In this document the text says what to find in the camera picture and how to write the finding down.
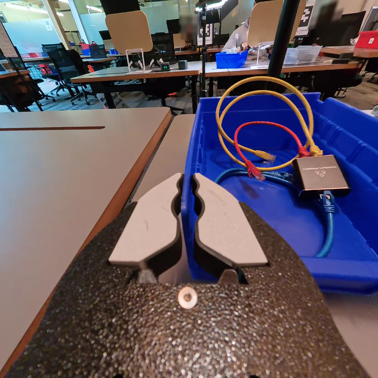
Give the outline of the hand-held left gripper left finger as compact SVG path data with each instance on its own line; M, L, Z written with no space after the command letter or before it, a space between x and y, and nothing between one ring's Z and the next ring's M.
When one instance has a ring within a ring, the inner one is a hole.
M108 262L151 270L160 276L182 257L178 215L184 175L176 173L144 194L136 203Z

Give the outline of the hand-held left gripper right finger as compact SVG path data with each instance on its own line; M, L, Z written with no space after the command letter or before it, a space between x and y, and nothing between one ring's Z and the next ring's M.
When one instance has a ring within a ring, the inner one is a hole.
M268 259L237 198L200 173L192 176L192 182L197 264L217 279L225 270L267 266Z

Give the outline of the black network splitter box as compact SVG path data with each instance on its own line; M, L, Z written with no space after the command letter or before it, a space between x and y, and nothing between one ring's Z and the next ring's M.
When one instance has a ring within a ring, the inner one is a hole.
M347 196L351 192L334 155L296 158L292 166L300 198L316 198L324 191L335 197Z

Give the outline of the grey desk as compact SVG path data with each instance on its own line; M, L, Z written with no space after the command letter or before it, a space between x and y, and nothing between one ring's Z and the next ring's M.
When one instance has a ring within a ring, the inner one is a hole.
M1 113L1 368L170 120L167 107Z
M175 173L183 173L194 115L172 118L164 137L148 161L128 203ZM377 294L358 296L324 293L324 301L344 341L371 377L378 377Z

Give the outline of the far work table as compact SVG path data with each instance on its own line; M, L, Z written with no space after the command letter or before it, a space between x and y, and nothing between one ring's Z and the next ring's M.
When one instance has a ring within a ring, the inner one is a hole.
M344 64L333 64L333 59L316 61L309 64L293 64L284 65L281 73L299 73L299 72L314 72L314 71L329 71L329 70L344 70L344 69L357 69L361 70L362 63L359 61L349 61ZM205 77L217 78L225 76L253 76L253 75L266 75L268 65L257 65L257 60L247 60L243 67L238 69L225 68L219 69L215 62L208 62L205 64Z
M189 62L187 69L179 69L178 64L174 64L169 71L161 71L159 69L148 69L146 71L136 70L130 72L127 67L111 67L101 69L93 73L88 73L74 77L71 79L72 83L79 85L89 84L92 92L103 93L106 105L109 109L115 109L116 105L111 96L111 93L125 93L125 92L141 92L145 83L134 84L115 84L116 82L124 82L127 80L146 80L146 79L163 79L163 78L191 78L191 98L192 111L196 113L198 95L196 83L202 72L201 62Z
M378 57L378 50L371 48L355 48L354 46L327 46L320 50L323 54L341 55L353 53L354 57L363 59L372 59Z

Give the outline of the clear acrylic stand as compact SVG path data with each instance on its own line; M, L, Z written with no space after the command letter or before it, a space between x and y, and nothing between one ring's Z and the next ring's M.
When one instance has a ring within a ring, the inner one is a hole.
M144 50L142 48L125 50L127 68L129 73L145 72Z

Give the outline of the small blue plastic bin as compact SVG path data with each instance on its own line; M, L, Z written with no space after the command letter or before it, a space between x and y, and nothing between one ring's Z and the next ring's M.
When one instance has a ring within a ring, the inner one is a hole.
M238 69L243 67L248 57L248 50L241 53L220 52L215 55L216 69Z

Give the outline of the thin black tripod stand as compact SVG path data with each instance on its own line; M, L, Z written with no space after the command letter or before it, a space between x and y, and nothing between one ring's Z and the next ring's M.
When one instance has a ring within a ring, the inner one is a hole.
M202 69L201 69L201 97L206 97L206 1L199 2L201 7L201 27L202 27Z

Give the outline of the black office chair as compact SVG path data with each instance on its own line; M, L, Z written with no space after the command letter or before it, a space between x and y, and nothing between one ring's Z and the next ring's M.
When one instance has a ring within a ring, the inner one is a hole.
M75 100L85 99L86 105L90 105L88 95L95 96L92 92L85 90L85 84L73 83L72 79L89 73L83 59L75 50L66 50L62 43L42 44L42 51L46 54L54 65L59 83L62 89L67 89L70 97L68 100L74 105Z

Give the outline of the clear plastic container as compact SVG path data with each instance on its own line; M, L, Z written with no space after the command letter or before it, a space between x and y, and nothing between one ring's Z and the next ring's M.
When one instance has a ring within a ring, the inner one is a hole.
M307 45L296 48L288 48L284 60L284 65L296 65L314 63L318 58L322 46Z

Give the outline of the tan divider board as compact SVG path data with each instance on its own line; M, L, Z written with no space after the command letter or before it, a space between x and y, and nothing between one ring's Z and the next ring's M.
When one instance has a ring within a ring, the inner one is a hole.
M275 40L282 7L282 0L259 2L253 7L247 36L250 47Z
M148 20L142 11L106 15L106 26L120 54L134 50L149 52L153 49Z

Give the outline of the black pole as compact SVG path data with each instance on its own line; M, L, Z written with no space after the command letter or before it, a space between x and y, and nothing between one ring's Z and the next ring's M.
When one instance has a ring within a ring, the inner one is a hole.
M278 78L281 74L286 51L293 31L300 0L285 0L280 14L277 32L272 48L267 76Z

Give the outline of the black white tag board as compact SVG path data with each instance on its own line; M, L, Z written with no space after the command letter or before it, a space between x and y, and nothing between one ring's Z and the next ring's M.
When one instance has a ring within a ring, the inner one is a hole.
M300 19L299 26L297 28L295 37L303 37L306 36L309 32L309 22L311 19L311 15L314 9L316 1L315 0L307 0L306 6L304 9L304 13Z

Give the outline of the red plastic bin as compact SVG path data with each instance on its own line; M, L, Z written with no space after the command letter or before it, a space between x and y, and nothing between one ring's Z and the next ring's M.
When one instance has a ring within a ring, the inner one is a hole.
M356 49L378 49L378 31L361 31L355 44Z

